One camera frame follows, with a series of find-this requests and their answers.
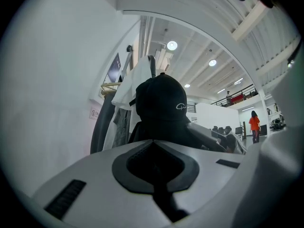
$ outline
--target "person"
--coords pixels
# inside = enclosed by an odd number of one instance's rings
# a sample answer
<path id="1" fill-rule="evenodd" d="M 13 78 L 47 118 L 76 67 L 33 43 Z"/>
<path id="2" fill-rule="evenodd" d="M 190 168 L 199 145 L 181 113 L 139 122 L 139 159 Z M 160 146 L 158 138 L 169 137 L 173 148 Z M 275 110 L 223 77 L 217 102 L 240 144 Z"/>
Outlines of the person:
<path id="1" fill-rule="evenodd" d="M 250 124 L 250 132 L 252 131 L 252 138 L 253 138 L 253 143 L 260 142 L 260 120 L 257 117 L 257 114 L 255 111 L 251 112 L 251 118 L 249 120 Z"/>
<path id="2" fill-rule="evenodd" d="M 227 91 L 227 95 L 226 95 L 226 99 L 227 99 L 227 104 L 228 104 L 228 106 L 230 106 L 231 105 L 231 96 L 230 96 L 230 91 Z"/>

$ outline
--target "ceiling light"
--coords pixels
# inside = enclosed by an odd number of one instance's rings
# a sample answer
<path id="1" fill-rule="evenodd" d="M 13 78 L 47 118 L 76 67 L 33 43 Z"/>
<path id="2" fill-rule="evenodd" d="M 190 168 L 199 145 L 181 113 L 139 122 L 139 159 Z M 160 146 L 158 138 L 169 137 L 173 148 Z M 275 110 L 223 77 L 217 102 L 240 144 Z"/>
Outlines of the ceiling light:
<path id="1" fill-rule="evenodd" d="M 211 60 L 210 62 L 209 62 L 209 66 L 215 66 L 216 65 L 216 63 L 217 63 L 217 61 L 216 60 Z"/>
<path id="2" fill-rule="evenodd" d="M 251 108 L 254 108 L 254 106 L 252 106 L 252 107 L 250 107 L 250 108 L 246 108 L 246 109 L 242 110 L 242 112 L 245 111 L 245 110 L 249 110 L 249 109 L 251 109 Z"/>
<path id="3" fill-rule="evenodd" d="M 177 48 L 177 43 L 175 41 L 170 41 L 168 44 L 167 44 L 167 48 L 170 50 L 170 51 L 174 51 L 176 48 Z"/>
<path id="4" fill-rule="evenodd" d="M 235 84 L 235 85 L 240 84 L 240 83 L 241 83 L 240 81 L 241 81 L 242 79 L 243 79 L 243 78 L 239 79 L 239 80 L 236 81 L 234 84 Z"/>
<path id="5" fill-rule="evenodd" d="M 225 89 L 222 89 L 221 91 L 218 91 L 218 93 L 221 93 L 222 91 L 224 91 Z"/>

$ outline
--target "railing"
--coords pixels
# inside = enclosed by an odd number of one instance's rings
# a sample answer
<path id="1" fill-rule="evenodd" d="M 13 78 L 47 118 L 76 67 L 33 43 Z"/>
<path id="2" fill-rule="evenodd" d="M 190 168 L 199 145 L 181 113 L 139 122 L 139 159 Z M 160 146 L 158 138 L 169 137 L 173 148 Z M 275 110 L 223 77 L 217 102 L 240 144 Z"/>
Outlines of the railing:
<path id="1" fill-rule="evenodd" d="M 187 112 L 196 113 L 195 105 L 188 104 L 187 105 Z"/>
<path id="2" fill-rule="evenodd" d="M 237 104 L 241 101 L 245 101 L 257 94 L 258 94 L 258 92 L 257 92 L 256 88 L 254 87 L 254 85 L 249 85 L 248 87 L 230 95 L 229 97 L 216 101 L 212 104 L 218 105 L 218 106 L 223 106 L 223 107 L 228 107 L 228 106 Z"/>

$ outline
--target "black baseball cap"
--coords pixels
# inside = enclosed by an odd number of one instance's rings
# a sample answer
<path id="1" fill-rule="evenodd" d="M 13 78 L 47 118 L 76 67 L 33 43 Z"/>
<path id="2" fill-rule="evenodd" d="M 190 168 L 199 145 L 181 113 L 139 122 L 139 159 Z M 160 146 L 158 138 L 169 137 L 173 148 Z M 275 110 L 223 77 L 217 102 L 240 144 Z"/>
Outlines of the black baseball cap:
<path id="1" fill-rule="evenodd" d="M 174 78 L 161 73 L 136 89 L 136 112 L 151 139 L 166 140 L 190 147 L 201 143 L 187 129 L 187 97 Z"/>

